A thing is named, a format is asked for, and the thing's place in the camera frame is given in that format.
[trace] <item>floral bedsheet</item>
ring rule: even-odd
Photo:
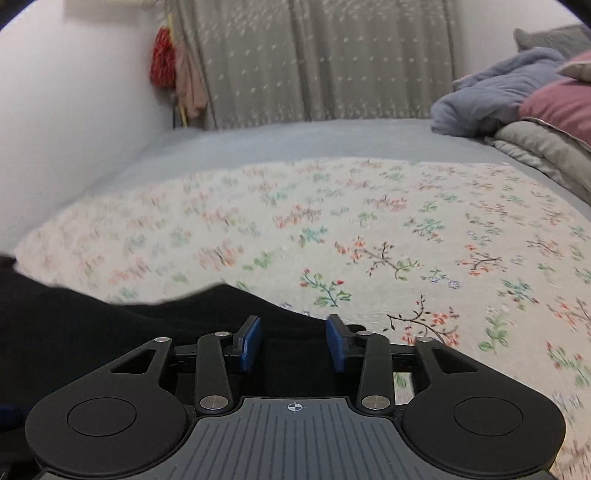
[[[436,337],[552,398],[567,420],[553,473],[591,479],[591,225],[509,165],[200,171],[84,199],[16,253],[23,273],[110,302],[223,281],[394,343]]]

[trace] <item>blue blanket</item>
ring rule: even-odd
[[[435,133],[454,137],[494,135],[518,120],[519,106],[544,85],[564,77],[556,73],[564,57],[553,48],[533,48],[463,79],[431,108]]]

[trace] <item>yellow strap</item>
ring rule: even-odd
[[[173,28],[173,15],[168,14],[168,30],[170,31],[170,41],[174,44],[174,28]],[[183,123],[183,127],[187,128],[189,123],[187,122],[187,113],[185,112],[185,108],[179,104],[178,112],[181,115],[181,122]]]

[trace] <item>white wall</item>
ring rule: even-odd
[[[534,32],[578,23],[557,0],[457,0],[463,34],[463,74],[517,52],[513,30]]]
[[[0,31],[0,250],[170,127],[153,13],[84,1],[37,0]]]

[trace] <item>pink pillow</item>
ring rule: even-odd
[[[591,84],[564,79],[534,92],[519,119],[540,121],[591,145]]]

